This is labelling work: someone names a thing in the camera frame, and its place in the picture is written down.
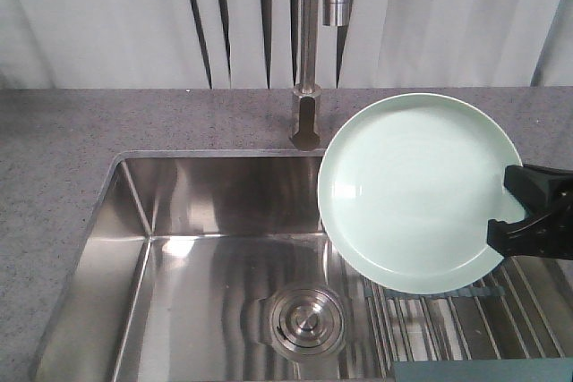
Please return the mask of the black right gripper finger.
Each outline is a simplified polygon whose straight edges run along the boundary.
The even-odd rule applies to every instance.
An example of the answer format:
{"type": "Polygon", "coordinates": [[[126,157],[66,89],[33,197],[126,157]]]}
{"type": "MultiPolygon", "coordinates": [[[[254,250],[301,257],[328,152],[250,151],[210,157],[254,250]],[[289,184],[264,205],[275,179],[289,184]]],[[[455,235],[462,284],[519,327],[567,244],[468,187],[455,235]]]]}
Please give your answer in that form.
{"type": "Polygon", "coordinates": [[[572,204],[557,208],[572,196],[572,171],[547,166],[511,165],[505,168],[503,185],[524,209],[524,220],[545,210],[562,221],[572,220],[572,204]]]}
{"type": "Polygon", "coordinates": [[[572,260],[572,207],[544,211],[515,223],[491,219],[486,242],[503,257],[572,260]]]}

